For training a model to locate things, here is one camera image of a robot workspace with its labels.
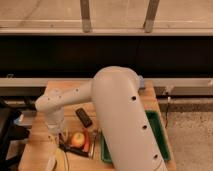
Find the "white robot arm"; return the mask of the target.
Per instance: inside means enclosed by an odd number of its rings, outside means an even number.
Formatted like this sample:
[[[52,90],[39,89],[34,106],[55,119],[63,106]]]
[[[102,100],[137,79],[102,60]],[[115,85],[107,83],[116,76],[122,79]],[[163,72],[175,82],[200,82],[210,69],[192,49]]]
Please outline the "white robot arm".
[[[65,127],[64,106],[91,101],[116,171],[167,171],[140,100],[140,86],[135,71],[110,66],[77,88],[44,93],[35,106],[56,134]]]

